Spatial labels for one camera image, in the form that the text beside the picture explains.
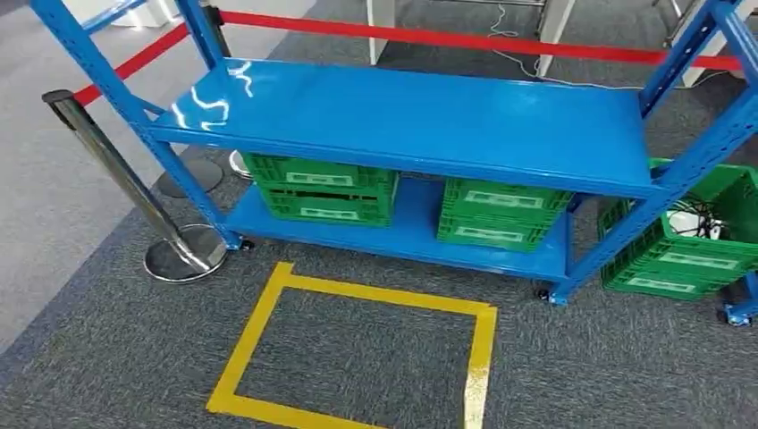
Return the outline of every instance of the yellow tape square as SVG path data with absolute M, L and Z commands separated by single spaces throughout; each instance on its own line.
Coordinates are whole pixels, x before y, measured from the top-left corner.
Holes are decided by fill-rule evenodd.
M 358 429 L 376 428 L 351 420 L 327 416 L 303 409 L 288 407 L 264 400 L 254 400 L 236 395 L 237 385 L 253 356 L 265 325 L 274 311 L 282 290 L 287 288 L 330 293 L 355 299 L 368 299 L 407 307 L 428 308 L 472 315 L 476 318 L 474 339 L 468 358 L 466 391 L 464 392 L 464 427 L 481 428 L 484 419 L 484 402 L 490 376 L 490 361 L 497 319 L 497 308 L 484 302 L 469 301 L 366 286 L 362 284 L 334 282 L 292 274 L 293 264 L 280 262 L 268 279 L 253 314 L 245 326 L 232 356 L 223 370 L 218 384 L 206 405 L 212 413 L 243 416 L 256 420 L 307 429 Z

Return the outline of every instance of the stanchion base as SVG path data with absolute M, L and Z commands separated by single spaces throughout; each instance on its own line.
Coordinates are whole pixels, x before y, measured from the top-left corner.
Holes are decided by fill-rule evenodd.
M 232 168 L 232 171 L 241 178 L 253 180 L 253 175 L 245 165 L 245 161 L 242 160 L 242 154 L 239 150 L 235 150 L 229 155 L 229 166 Z
M 150 246 L 145 254 L 147 273 L 171 283 L 187 283 L 201 279 L 221 267 L 226 259 L 226 244 L 210 225 L 192 224 L 179 229 L 181 236 L 195 256 L 208 264 L 208 269 L 199 272 L 184 262 L 166 240 Z
M 202 188 L 205 192 L 208 192 L 209 190 L 218 186 L 218 184 L 221 182 L 221 179 L 223 179 L 223 170 L 221 167 L 206 159 L 194 159 L 192 161 L 188 161 L 185 163 L 185 165 L 187 166 L 189 172 L 195 176 L 195 179 L 200 184 L 200 188 Z M 167 197 L 187 197 L 187 195 L 184 194 L 184 190 L 182 190 L 176 183 L 174 183 L 171 176 L 169 176 L 167 173 L 163 173 L 161 177 L 158 178 L 156 185 L 158 187 L 158 190 L 160 190 L 161 193 Z

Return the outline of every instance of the crate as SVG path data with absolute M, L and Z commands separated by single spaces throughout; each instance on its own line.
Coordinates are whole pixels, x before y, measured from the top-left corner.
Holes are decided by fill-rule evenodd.
M 442 206 L 453 215 L 497 216 L 552 224 L 573 192 L 448 178 Z
M 678 235 L 663 214 L 621 253 L 628 256 L 628 263 L 637 271 L 675 271 L 718 282 L 734 281 L 758 267 L 756 183 L 754 169 L 720 165 L 688 194 L 714 204 L 716 215 L 729 226 L 725 230 L 729 240 Z M 620 200 L 601 214 L 601 238 L 631 210 L 632 204 L 630 200 Z
M 603 288 L 692 300 L 712 295 L 730 284 L 687 272 L 640 271 L 631 266 L 627 258 L 627 255 L 619 254 L 601 270 Z
M 256 182 L 272 189 L 305 185 L 313 191 L 365 195 L 391 192 L 397 176 L 392 170 L 287 156 L 243 154 L 242 159 Z
M 534 251 L 550 225 L 449 215 L 442 211 L 437 239 L 455 244 L 506 248 L 517 252 Z
M 275 217 L 324 223 L 388 226 L 394 195 L 368 197 L 293 189 L 259 188 Z

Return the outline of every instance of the shelf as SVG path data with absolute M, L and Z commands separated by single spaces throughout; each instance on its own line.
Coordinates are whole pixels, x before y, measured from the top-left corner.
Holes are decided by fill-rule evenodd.
M 392 226 L 375 228 L 276 219 L 269 214 L 257 187 L 251 186 L 230 213 L 226 226 L 251 237 L 300 241 L 491 273 L 553 281 L 565 278 L 567 215 L 559 219 L 533 253 L 462 246 L 442 243 L 434 237 L 441 199 L 442 183 L 403 178 Z
M 635 91 L 225 60 L 151 126 L 163 141 L 645 197 Z

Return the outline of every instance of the red barrier rope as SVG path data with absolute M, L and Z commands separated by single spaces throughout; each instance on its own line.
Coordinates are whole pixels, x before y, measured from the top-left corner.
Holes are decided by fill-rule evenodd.
M 555 55 L 571 58 L 617 61 L 623 63 L 659 64 L 666 51 L 628 49 L 608 46 L 582 46 L 565 43 L 544 43 L 523 38 L 488 38 L 471 34 L 432 31 L 428 29 L 394 29 L 348 22 L 317 21 L 302 18 L 284 18 L 256 13 L 221 11 L 224 22 L 254 25 L 272 29 L 293 29 L 320 34 L 335 34 L 354 38 L 384 38 L 396 42 L 419 43 L 435 46 L 467 47 L 471 49 L 500 50 L 517 54 Z M 700 56 L 695 65 L 715 70 L 741 70 L 733 56 Z
M 155 60 L 158 56 L 160 56 L 160 54 L 164 53 L 165 51 L 170 49 L 172 46 L 181 42 L 182 39 L 187 37 L 187 34 L 188 34 L 187 26 L 184 23 L 176 26 L 171 31 L 167 32 L 166 34 L 158 38 L 155 42 L 151 43 L 150 45 L 146 46 L 144 49 L 139 51 L 132 58 L 125 61 L 123 64 L 119 65 L 118 67 L 116 67 L 115 69 L 116 74 L 121 79 L 126 79 L 130 77 L 132 74 L 136 73 L 139 69 L 141 69 L 142 67 L 145 67 L 151 61 Z M 74 94 L 76 99 L 83 105 L 88 105 L 89 103 L 92 103 L 98 97 L 100 97 L 100 95 L 101 95 L 100 89 L 98 89 L 94 84 L 89 85 L 88 87 Z

